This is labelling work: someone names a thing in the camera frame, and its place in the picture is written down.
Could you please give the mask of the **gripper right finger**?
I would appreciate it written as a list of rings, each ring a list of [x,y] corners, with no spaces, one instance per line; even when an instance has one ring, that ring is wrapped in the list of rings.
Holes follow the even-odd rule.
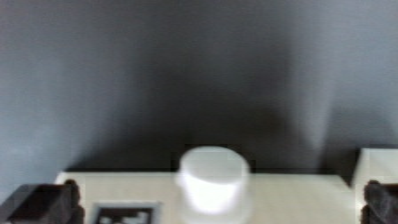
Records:
[[[372,180],[365,186],[362,224],[398,224],[398,184]]]

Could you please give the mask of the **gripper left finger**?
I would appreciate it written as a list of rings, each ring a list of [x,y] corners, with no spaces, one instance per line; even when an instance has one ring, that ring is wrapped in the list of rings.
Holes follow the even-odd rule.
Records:
[[[84,224],[81,187],[63,184],[22,185],[0,204],[0,224]]]

